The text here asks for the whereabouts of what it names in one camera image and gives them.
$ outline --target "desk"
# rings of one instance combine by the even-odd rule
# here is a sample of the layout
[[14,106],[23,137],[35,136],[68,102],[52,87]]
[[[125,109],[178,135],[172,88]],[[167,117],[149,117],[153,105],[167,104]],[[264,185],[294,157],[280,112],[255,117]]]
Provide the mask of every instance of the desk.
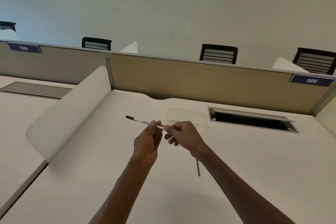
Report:
[[[299,134],[210,122],[208,106],[287,116],[296,121]],[[125,115],[163,119],[168,108],[204,113],[204,140],[297,224],[336,223],[335,138],[314,117],[113,90],[0,224],[88,223],[144,129]],[[198,177],[187,150],[163,140],[128,223],[241,223],[202,165],[200,172]]]
[[[0,88],[12,82],[74,87],[0,76]],[[0,216],[46,165],[26,140],[26,130],[29,124],[56,102],[55,99],[0,92]]]

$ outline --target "number sign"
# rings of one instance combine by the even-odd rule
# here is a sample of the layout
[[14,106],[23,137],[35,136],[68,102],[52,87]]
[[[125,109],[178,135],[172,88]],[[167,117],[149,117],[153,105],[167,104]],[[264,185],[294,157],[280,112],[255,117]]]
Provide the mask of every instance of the number sign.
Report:
[[289,82],[328,87],[333,81],[334,78],[294,74]]
[[7,44],[12,51],[41,53],[39,46],[35,44],[21,44],[21,43],[7,43]]

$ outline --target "white pen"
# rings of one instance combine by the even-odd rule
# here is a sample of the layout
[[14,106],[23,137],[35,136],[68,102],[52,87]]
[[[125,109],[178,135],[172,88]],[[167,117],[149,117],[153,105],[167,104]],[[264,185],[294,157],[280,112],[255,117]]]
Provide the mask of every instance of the white pen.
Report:
[[[141,123],[146,124],[146,125],[148,125],[148,126],[151,126],[151,125],[152,125],[152,124],[151,124],[150,122],[148,122],[148,121],[140,120],[140,119],[137,119],[137,118],[128,116],[128,115],[126,115],[126,118],[127,118],[127,119],[130,119],[130,120],[137,121],[137,122],[141,122]],[[161,127],[161,126],[157,126],[157,128],[162,129],[162,130],[165,130],[165,128],[164,128],[164,127]]]

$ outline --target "white wall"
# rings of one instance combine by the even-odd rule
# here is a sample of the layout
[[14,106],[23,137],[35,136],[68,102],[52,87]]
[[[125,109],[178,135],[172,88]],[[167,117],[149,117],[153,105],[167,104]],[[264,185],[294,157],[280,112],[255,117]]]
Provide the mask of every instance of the white wall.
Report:
[[237,64],[271,68],[298,47],[336,51],[335,0],[0,0],[19,39],[80,46],[83,36],[121,50],[198,59],[201,46],[238,47]]

